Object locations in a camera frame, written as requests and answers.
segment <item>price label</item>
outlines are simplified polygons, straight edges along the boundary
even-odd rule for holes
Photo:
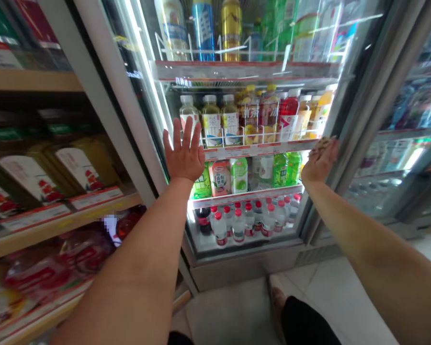
[[[77,196],[75,198],[71,198],[69,201],[74,208],[76,208],[78,211],[81,211],[122,196],[123,193],[118,187],[111,187],[86,195]]]
[[[0,224],[8,230],[16,232],[47,223],[71,213],[67,206],[58,203],[37,208],[11,218],[2,219],[0,220]]]

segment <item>dark soda bottle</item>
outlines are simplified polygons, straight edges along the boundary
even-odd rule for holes
[[[211,231],[211,223],[209,222],[209,215],[211,214],[211,208],[203,207],[195,210],[196,217],[198,218],[198,224],[200,231],[204,236],[209,236]]]

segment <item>shelf price tag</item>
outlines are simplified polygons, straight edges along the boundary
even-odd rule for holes
[[[36,208],[29,212],[24,212],[17,216],[0,220],[0,225],[4,228],[16,232],[22,231],[51,220],[67,216],[72,212],[64,204],[53,204]]]

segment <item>right hand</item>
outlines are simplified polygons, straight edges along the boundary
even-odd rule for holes
[[[337,160],[339,153],[338,140],[332,137],[327,147],[320,149],[323,144],[323,139],[317,142],[315,147],[311,150],[309,160],[302,169],[303,184],[324,182],[332,165]]]

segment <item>green bottle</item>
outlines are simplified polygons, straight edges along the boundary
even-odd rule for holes
[[[209,179],[208,162],[204,163],[203,174],[196,180],[193,185],[192,192],[190,193],[191,199],[203,199],[211,197],[211,181]]]
[[[300,165],[302,165],[302,155],[300,152],[287,152],[287,176],[286,186],[298,184],[300,175]]]
[[[287,156],[285,153],[275,154],[273,160],[273,188],[286,186]]]

